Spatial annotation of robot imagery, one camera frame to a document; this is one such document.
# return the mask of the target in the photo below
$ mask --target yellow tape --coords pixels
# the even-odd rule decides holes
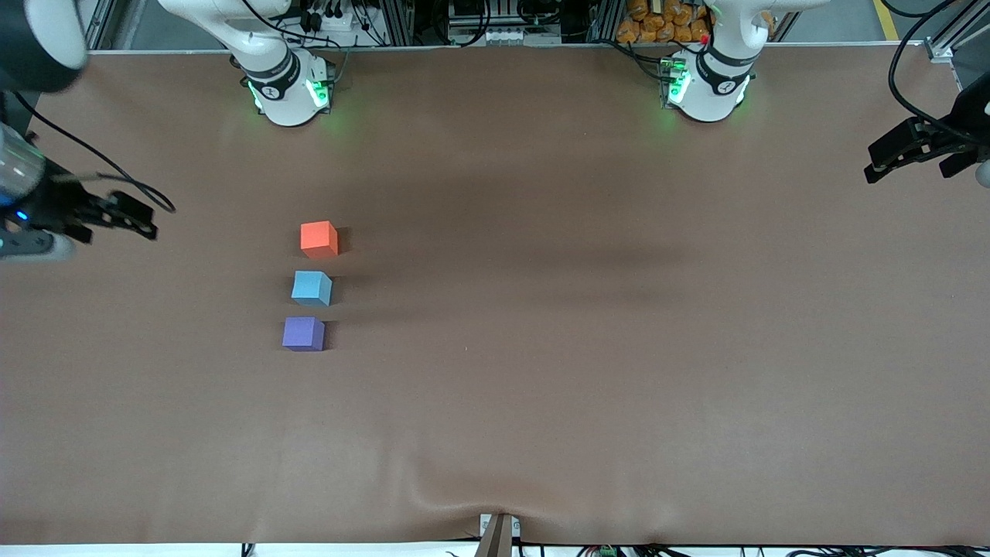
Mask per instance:
[[[880,20],[883,38],[887,41],[900,41],[900,37],[897,36],[897,28],[894,27],[894,18],[890,17],[890,10],[880,0],[873,0],[873,8],[876,10],[876,17]]]

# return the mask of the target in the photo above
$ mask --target purple cube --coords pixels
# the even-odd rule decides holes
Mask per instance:
[[[325,329],[316,317],[289,317],[285,319],[282,346],[293,352],[320,352]]]

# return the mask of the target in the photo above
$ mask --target cube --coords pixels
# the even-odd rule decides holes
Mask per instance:
[[[297,271],[292,283],[292,299],[299,305],[327,307],[334,282],[321,271]]]
[[[320,352],[326,325],[316,317],[289,317],[285,320],[282,346],[293,352]]]
[[[310,259],[333,257],[339,252],[337,229],[329,220],[307,222],[299,229],[299,247]]]

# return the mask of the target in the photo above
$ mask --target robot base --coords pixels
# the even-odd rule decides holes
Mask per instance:
[[[281,99],[272,100],[252,89],[258,114],[279,126],[301,126],[320,113],[329,113],[334,95],[336,67],[308,51],[294,49],[300,71]]]
[[[727,118],[732,114],[733,109],[743,102],[745,88],[749,85],[748,77],[738,87],[730,81],[734,90],[730,94],[720,95],[701,78],[698,57],[694,53],[684,50],[673,57],[685,60],[687,69],[679,89],[671,85],[668,91],[664,91],[665,87],[662,85],[660,87],[660,94],[667,95],[666,101],[670,106],[679,108],[689,118],[699,122],[718,122]]]

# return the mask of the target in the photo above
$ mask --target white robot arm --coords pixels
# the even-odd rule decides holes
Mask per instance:
[[[305,124],[330,109],[334,67],[285,40],[258,20],[289,9],[290,0],[158,0],[230,49],[247,75],[254,103],[279,126]]]
[[[670,104],[701,122],[729,116],[743,102],[753,63],[769,35],[761,16],[764,10],[796,12],[829,3],[829,0],[706,0],[715,14],[710,43],[701,51],[684,50],[688,74],[671,90]]]

